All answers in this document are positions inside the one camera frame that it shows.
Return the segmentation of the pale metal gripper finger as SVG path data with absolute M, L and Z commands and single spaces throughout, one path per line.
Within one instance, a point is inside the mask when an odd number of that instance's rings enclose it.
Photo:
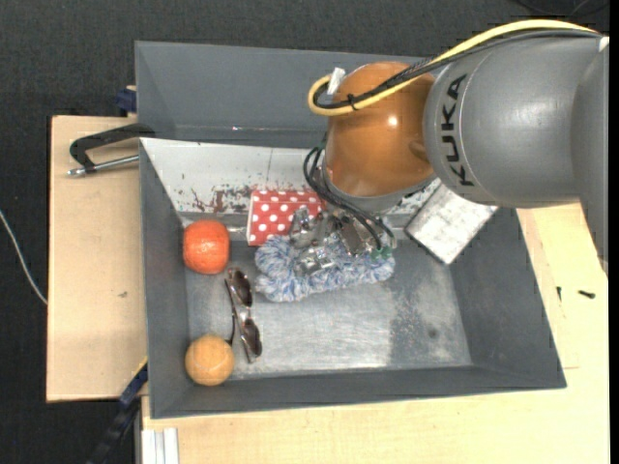
M 293 247 L 321 247 L 331 233 L 331 215 L 320 211 L 315 216 L 305 207 L 294 212 L 288 237 Z
M 297 276 L 311 276 L 336 265 L 336 253 L 326 246 L 303 249 L 295 258 L 293 270 Z

